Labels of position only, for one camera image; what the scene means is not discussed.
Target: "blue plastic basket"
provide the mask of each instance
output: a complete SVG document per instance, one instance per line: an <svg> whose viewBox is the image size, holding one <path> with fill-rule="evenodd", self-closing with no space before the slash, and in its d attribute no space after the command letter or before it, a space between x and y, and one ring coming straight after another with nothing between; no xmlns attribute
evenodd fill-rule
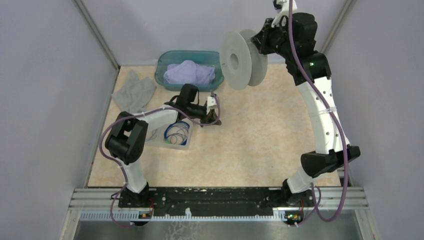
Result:
<svg viewBox="0 0 424 240"><path fill-rule="evenodd" d="M156 72L154 79L159 85L165 87L169 91L180 91L183 84L169 84L164 81L164 74L170 64L181 64L185 60L191 60L199 65L215 67L215 79L209 85L194 84L198 87L200 92L209 92L216 90L224 81L223 71L220 65L220 54L216 51L189 51L189 50L176 50L167 51L159 57L157 61Z"/></svg>

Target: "gray cloth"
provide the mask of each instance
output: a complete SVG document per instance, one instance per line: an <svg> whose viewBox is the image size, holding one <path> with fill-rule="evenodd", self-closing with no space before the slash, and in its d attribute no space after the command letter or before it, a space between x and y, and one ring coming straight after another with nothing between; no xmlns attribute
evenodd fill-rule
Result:
<svg viewBox="0 0 424 240"><path fill-rule="evenodd" d="M146 111L145 106L149 103L156 90L152 79L145 77L140 80L139 75L130 70L124 85L112 93L112 99L122 110L130 114Z"/></svg>

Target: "gray wall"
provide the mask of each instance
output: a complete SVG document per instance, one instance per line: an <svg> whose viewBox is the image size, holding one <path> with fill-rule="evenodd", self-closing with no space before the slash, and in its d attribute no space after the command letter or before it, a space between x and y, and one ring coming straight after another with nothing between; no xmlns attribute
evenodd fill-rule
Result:
<svg viewBox="0 0 424 240"><path fill-rule="evenodd" d="M272 0L83 0L120 65L152 64L169 50L219 51L228 31L261 30ZM324 45L345 0L298 0L319 22ZM284 61L271 56L270 62Z"/></svg>
<svg viewBox="0 0 424 240"><path fill-rule="evenodd" d="M115 70L71 0L0 3L0 239L58 239Z"/></svg>
<svg viewBox="0 0 424 240"><path fill-rule="evenodd" d="M424 1L359 0L329 50L351 164L383 239L424 236Z"/></svg>

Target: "white cable tie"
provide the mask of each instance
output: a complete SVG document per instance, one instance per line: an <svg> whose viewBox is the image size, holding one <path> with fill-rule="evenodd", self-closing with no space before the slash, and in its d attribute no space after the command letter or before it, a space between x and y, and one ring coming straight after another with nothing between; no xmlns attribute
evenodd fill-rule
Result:
<svg viewBox="0 0 424 240"><path fill-rule="evenodd" d="M324 114L329 114L329 113L335 113L335 112L337 112L337 108L336 108L336 106L332 106L330 108L326 108L326 109L321 110L321 111L316 111L316 112L313 112L313 113L309 113L309 117L316 117L316 116L319 116L319 115L324 115Z"/></svg>

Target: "white spool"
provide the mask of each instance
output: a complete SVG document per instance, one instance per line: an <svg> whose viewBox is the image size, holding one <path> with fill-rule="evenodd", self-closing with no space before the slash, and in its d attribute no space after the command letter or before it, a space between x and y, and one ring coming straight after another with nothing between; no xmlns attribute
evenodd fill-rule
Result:
<svg viewBox="0 0 424 240"><path fill-rule="evenodd" d="M225 34L219 51L222 73L228 85L235 90L257 86L265 78L268 57L260 54L251 42L255 31L231 31Z"/></svg>

